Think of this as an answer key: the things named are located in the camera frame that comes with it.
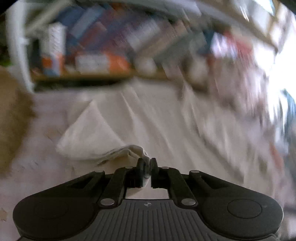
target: white cloth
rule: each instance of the white cloth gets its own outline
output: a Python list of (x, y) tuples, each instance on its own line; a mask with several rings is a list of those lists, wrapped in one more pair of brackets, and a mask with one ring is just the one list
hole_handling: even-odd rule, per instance
[(269, 151), (262, 152), (251, 143), (246, 134), (249, 130), (233, 112), (186, 85), (180, 92), (169, 83), (134, 80), (86, 91), (68, 119), (71, 126), (57, 149), (73, 160), (80, 175), (94, 168), (112, 173), (134, 165), (98, 163), (110, 149), (137, 145), (155, 157), (159, 166), (174, 167), (181, 173), (198, 169), (267, 194), (282, 205), (289, 192), (283, 186), (284, 173), (276, 170)]

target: metal rivet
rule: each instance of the metal rivet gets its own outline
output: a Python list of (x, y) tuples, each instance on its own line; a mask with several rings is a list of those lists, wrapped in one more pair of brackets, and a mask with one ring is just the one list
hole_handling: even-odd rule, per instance
[(192, 198), (184, 198), (181, 203), (186, 206), (192, 206), (196, 203), (196, 201)]
[(115, 201), (111, 198), (104, 198), (101, 200), (101, 204), (104, 206), (110, 206), (113, 205), (115, 203)]

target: wrinkled fabric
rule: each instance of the wrinkled fabric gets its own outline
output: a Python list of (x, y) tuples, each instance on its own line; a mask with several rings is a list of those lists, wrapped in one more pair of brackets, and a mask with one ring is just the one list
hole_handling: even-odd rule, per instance
[[(57, 149), (70, 159), (75, 172), (91, 161), (112, 173), (126, 163), (99, 163), (101, 155), (136, 145), (155, 157), (159, 166), (184, 174), (197, 169), (267, 194), (281, 205), (291, 192), (285, 174), (276, 167), (269, 141), (259, 134), (260, 126), (246, 125), (230, 109), (186, 84), (179, 89), (169, 83), (134, 80), (86, 91), (68, 114), (72, 124)], [(256, 133), (250, 136), (253, 129)]]

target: circular pad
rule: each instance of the circular pad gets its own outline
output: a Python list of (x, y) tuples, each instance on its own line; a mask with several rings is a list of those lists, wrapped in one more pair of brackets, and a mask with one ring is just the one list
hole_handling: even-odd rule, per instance
[(254, 218), (262, 211), (260, 204), (250, 199), (233, 200), (228, 204), (227, 209), (238, 218)]
[(209, 228), (232, 239), (259, 239), (276, 233), (283, 210), (272, 198), (248, 189), (215, 190), (201, 206)]
[(13, 220), (24, 237), (60, 240), (87, 228), (95, 214), (89, 198), (30, 196), (16, 205)]

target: brown blanket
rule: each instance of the brown blanket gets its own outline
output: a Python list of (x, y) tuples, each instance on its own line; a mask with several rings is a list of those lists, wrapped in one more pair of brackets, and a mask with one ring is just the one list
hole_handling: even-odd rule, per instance
[(33, 116), (30, 94), (0, 67), (0, 174), (9, 170)]

